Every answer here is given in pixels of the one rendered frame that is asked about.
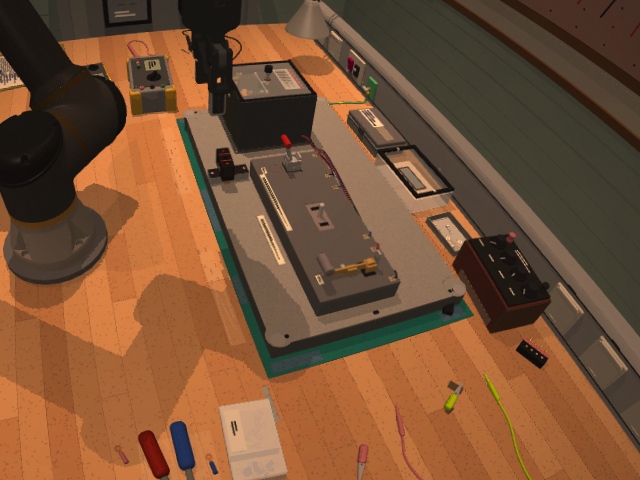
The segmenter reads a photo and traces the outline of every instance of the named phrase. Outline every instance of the wooden tabletop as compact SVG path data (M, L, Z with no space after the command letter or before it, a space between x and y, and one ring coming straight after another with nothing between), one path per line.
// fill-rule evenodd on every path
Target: wooden tabletop
M361 93L313 41L284 25L238 27L235 63L293 59L319 96ZM127 102L132 40L169 57L178 111L205 108L207 86L180 31L63 42L79 65L103 62ZM234 52L237 44L230 42ZM132 44L146 55L140 43ZM28 108L25 88L0 93L0 121ZM349 105L334 105L346 125ZM300 372L267 379L176 125L181 113L127 119L124 131L76 178L79 198L105 220L109 245L88 273L61 285L17 280L0 262L0 465L3 479L152 479L138 434L152 430L178 470L169 425L186 423L198 479L205 455L230 479L218 407L264 398L268 385L292 480L522 479L509 426L532 479L640 478L640 453L543 319L491 335L474 316ZM470 232L453 204L451 211ZM453 258L414 215L444 260ZM0 240L10 220L0 211ZM523 337L550 353L541 370L515 352ZM464 382L451 414L449 383ZM115 448L129 460L124 465Z

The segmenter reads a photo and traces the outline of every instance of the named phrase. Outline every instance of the lamp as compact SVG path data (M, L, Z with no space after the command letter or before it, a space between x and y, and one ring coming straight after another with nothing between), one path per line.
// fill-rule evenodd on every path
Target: lamp
M311 40L327 38L331 33L320 10L320 0L304 0L285 30L295 37Z

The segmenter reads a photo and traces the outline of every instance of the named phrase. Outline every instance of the decade resistance box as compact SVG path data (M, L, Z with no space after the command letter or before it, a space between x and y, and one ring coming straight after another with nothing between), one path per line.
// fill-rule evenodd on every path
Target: decade resistance box
M127 73L133 115L178 109L176 87L166 55L128 58Z

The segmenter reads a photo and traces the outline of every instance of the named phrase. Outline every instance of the teal mat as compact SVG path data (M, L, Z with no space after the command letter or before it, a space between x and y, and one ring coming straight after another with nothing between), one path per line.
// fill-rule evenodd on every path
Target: teal mat
M314 365L337 360L338 358L347 357L355 353L364 352L365 350L370 350L397 340L402 340L403 338L418 335L419 333L427 332L429 330L442 327L443 325L448 325L450 323L469 318L473 315L463 300L459 305L456 305L453 315L451 316L443 315L441 312L421 315L411 320L378 328L367 333L331 342L320 347L310 348L308 350L272 358L269 354L269 350L267 349L264 337L260 332L258 321L253 313L253 309L251 308L251 304L249 303L249 299L245 292L245 286L240 280L238 269L229 250L229 243L224 235L220 221L218 220L218 215L213 206L213 202L211 201L211 197L209 196L208 186L202 176L200 164L198 163L193 145L189 139L184 119L178 119L178 128L180 128L182 141L184 142L187 154L189 155L191 169L196 177L198 188L202 195L202 201L207 209L209 221L211 222L211 226L213 227L213 231L216 235L216 240L218 240L218 244L220 245L222 258L224 259L227 270L229 271L229 276L231 277L233 287L235 288L236 295L238 296L242 313L247 321L249 331L251 332L253 341L258 349L258 354L260 355L260 359L262 360L262 364L264 365L268 378L278 377L280 375L285 375Z

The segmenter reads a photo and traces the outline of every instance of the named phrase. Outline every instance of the multimeter display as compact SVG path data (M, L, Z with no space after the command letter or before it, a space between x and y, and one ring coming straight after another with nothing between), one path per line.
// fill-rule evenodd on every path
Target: multimeter display
M144 69L147 70L147 71L161 70L162 69L162 64L160 63L160 60L158 60L158 59L145 60L144 61Z

